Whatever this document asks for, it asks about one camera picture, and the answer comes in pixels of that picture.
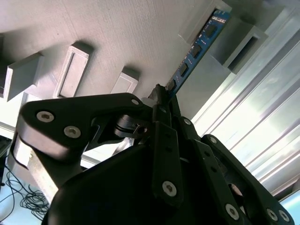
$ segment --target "bolt head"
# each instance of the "bolt head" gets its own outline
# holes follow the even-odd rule
[[[37,119],[44,123],[49,123],[54,120],[54,115],[51,112],[40,111],[37,113]]]
[[[184,119],[184,122],[185,122],[186,124],[188,124],[188,125],[191,125],[191,124],[192,124],[191,121],[189,121],[188,119]]]
[[[213,142],[214,144],[217,143],[216,139],[214,137],[210,137],[210,141]]]
[[[267,209],[267,213],[271,219],[273,219],[274,221],[278,221],[277,215],[271,209]]]
[[[133,104],[135,104],[135,105],[138,105],[138,104],[139,104],[139,102],[136,101],[135,99],[132,99],[131,102],[132,102]]]
[[[177,194],[177,189],[172,182],[163,182],[163,191],[170,197],[174,197]]]
[[[285,212],[283,212],[282,210],[279,210],[279,214],[282,217],[282,219],[284,219],[286,222],[290,221],[290,218],[287,216],[287,214]]]
[[[231,204],[226,204],[225,209],[228,213],[228,215],[234,219],[234,220],[238,220],[240,218],[238,211],[236,210],[236,208],[231,205]]]
[[[81,131],[79,128],[74,126],[68,126],[64,129],[64,133],[67,137],[70,138],[78,138],[81,135]]]

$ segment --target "black mechanical part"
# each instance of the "black mechanical part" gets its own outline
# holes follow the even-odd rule
[[[176,81],[174,79],[170,80],[169,83],[167,84],[167,89],[169,91],[172,91],[176,88]]]
[[[58,184],[43,224],[294,224],[217,138],[197,135],[191,121],[180,116],[177,101],[167,102],[164,87],[157,85],[150,98],[157,102],[153,109],[131,94],[30,102],[22,108],[17,134]],[[55,119],[41,123],[39,111],[51,112]],[[63,129],[71,125],[80,129],[79,138],[64,136]],[[141,127],[147,131],[138,132]],[[137,137],[143,142],[135,141],[85,172],[74,170],[92,142],[116,142],[135,132],[143,135]],[[215,157],[227,170],[219,168]],[[33,176],[34,168],[30,161]],[[247,214],[240,210],[229,181],[242,192]]]
[[[205,135],[202,142],[213,150],[214,155],[227,168],[224,177],[227,182],[238,185],[244,199],[245,210],[254,223],[272,224],[277,217],[279,224],[286,221],[279,215],[279,211],[288,213],[284,207],[259,183],[259,181],[237,160],[236,157],[214,136]]]
[[[200,45],[194,45],[193,49],[191,50],[191,55],[192,57],[195,59],[198,57],[199,53],[202,51],[202,48],[200,47]]]
[[[208,38],[211,38],[215,32],[217,30],[217,27],[216,25],[209,25],[206,29],[205,29],[205,35],[208,37]]]
[[[186,74],[188,70],[188,65],[184,62],[180,65],[179,67],[179,74],[180,76],[184,77],[184,75]]]

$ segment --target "black cable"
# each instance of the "black cable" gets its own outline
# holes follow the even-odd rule
[[[12,209],[11,209],[11,211],[10,211],[10,213],[6,216],[6,217],[4,217],[2,220],[0,220],[0,223],[3,221],[3,220],[5,220],[6,218],[8,218],[12,213],[13,213],[13,211],[14,211],[14,209],[15,209],[15,194],[14,194],[14,191],[13,191],[13,188],[11,187],[11,185],[9,186],[10,187],[10,190],[11,190],[11,193],[12,193],[12,195],[13,195],[13,207],[12,207]]]
[[[46,212],[49,210],[48,202],[46,200],[46,197],[44,194],[37,190],[33,191],[30,188],[30,185],[28,185],[28,190],[23,186],[23,184],[20,182],[20,180],[10,171],[10,169],[5,166],[8,169],[7,173],[7,185],[12,188],[12,190],[16,191],[15,193],[18,193],[22,196],[22,200],[20,201],[20,206],[26,209],[31,210],[32,215],[34,215],[37,219],[43,220],[43,217],[45,216]],[[11,180],[8,176],[8,174],[11,174],[14,176],[16,180]],[[16,190],[12,187],[12,182],[15,182],[19,184],[22,188],[20,190]]]

